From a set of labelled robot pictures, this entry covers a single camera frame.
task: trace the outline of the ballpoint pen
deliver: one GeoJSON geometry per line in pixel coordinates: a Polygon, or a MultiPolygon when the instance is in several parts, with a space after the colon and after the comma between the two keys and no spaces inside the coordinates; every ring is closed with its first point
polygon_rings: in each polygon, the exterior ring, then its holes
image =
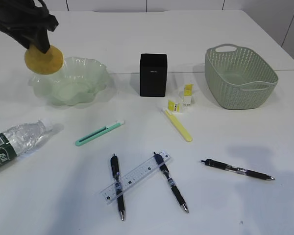
{"type": "MultiPolygon", "coordinates": [[[[113,154],[113,157],[110,160],[110,164],[111,164],[113,178],[116,181],[115,183],[116,194],[119,195],[120,193],[122,193],[122,184],[120,182],[119,162],[118,162],[118,157],[116,156],[116,154],[113,154]]],[[[121,220],[125,220],[125,206],[124,206],[123,195],[117,198],[117,202],[118,202],[118,209],[119,209],[121,220]]]]}
{"type": "MultiPolygon", "coordinates": [[[[160,154],[156,154],[154,152],[154,156],[155,160],[157,161],[158,165],[162,164],[163,163],[163,158],[160,154]]],[[[180,191],[178,190],[177,186],[175,185],[175,182],[173,181],[173,179],[171,178],[170,176],[170,173],[169,173],[169,170],[167,168],[167,166],[165,164],[163,164],[161,167],[160,167],[160,170],[162,171],[162,173],[165,175],[166,179],[168,180],[168,183],[170,185],[170,188],[173,192],[173,194],[175,195],[177,201],[179,202],[180,206],[183,207],[183,209],[186,211],[186,213],[188,213],[188,208],[187,208],[187,205],[186,205],[186,202],[184,200],[184,198],[182,197],[180,191]]]]}
{"type": "Polygon", "coordinates": [[[252,170],[247,170],[247,169],[244,169],[244,168],[234,167],[234,166],[231,166],[231,165],[228,165],[228,164],[225,164],[225,163],[214,161],[212,159],[206,159],[205,161],[201,160],[201,162],[205,163],[205,165],[207,165],[207,166],[211,166],[211,167],[218,168],[218,169],[221,169],[221,170],[232,171],[232,172],[235,172],[237,174],[254,177],[254,178],[257,178],[257,179],[261,179],[261,180],[275,180],[272,176],[269,176],[269,175],[266,175],[266,174],[263,174],[263,173],[259,173],[259,172],[256,172],[256,171],[252,171],[252,170]]]}

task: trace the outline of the clear glass bowl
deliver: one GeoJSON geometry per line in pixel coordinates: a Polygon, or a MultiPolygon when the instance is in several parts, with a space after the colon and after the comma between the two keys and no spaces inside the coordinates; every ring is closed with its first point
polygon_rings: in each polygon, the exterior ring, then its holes
{"type": "Polygon", "coordinates": [[[69,57],[62,68],[51,75],[35,74],[30,81],[37,97],[54,105],[76,105],[94,100],[106,87],[106,66],[94,59],[69,57]]]}

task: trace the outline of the pen grip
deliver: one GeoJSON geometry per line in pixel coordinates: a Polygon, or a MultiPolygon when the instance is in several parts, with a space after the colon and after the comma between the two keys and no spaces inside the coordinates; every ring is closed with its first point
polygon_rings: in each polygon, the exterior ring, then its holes
{"type": "Polygon", "coordinates": [[[247,170],[246,175],[250,176],[250,177],[257,178],[257,179],[261,179],[261,180],[266,180],[267,179],[266,174],[259,173],[259,172],[256,172],[256,171],[252,171],[252,170],[247,170]]]}
{"type": "Polygon", "coordinates": [[[123,195],[121,195],[120,197],[117,198],[118,201],[118,209],[119,211],[124,211],[125,210],[125,206],[124,206],[124,199],[123,199],[123,195]]]}
{"type": "Polygon", "coordinates": [[[175,185],[172,186],[171,190],[172,190],[173,194],[175,195],[177,201],[179,202],[180,206],[182,206],[183,204],[186,203],[184,198],[182,197],[180,191],[178,190],[177,186],[175,186],[175,185]]]}

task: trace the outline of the plastic water bottle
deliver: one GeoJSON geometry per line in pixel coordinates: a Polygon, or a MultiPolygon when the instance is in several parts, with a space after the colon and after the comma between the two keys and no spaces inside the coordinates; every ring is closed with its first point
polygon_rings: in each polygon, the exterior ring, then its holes
{"type": "Polygon", "coordinates": [[[14,126],[0,133],[0,167],[35,146],[37,141],[52,130],[52,123],[40,120],[14,126]]]}

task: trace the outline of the black box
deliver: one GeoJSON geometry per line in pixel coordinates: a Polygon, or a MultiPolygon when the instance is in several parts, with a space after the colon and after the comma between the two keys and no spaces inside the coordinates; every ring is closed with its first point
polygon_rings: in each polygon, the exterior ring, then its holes
{"type": "Polygon", "coordinates": [[[165,97],[167,70],[166,54],[141,54],[140,95],[165,97]]]}

